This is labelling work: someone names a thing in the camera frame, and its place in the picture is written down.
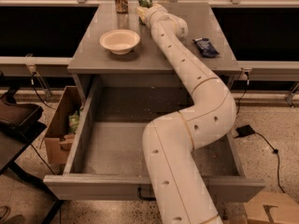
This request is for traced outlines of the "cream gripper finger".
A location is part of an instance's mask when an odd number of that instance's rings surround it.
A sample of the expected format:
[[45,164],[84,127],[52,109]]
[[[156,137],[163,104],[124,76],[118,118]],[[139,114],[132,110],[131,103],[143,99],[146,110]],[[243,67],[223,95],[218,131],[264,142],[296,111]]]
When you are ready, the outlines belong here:
[[142,20],[143,23],[146,22],[146,13],[149,9],[147,7],[137,7],[135,9],[137,15],[139,16],[139,19]]

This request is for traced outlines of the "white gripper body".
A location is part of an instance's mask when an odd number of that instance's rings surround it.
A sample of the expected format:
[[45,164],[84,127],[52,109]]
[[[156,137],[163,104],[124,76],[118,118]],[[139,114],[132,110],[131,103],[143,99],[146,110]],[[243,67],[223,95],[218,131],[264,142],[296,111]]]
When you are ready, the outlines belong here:
[[145,11],[144,23],[151,28],[158,21],[166,21],[169,19],[168,11],[161,5],[155,5]]

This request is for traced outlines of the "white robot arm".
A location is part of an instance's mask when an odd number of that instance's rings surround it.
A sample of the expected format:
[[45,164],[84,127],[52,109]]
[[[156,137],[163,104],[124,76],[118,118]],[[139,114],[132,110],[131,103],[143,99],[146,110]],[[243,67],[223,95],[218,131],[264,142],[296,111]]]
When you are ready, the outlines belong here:
[[161,5],[136,9],[192,97],[193,105],[152,120],[142,137],[145,162],[163,224],[222,224],[192,157],[233,127],[235,99],[221,79],[182,43],[185,20]]

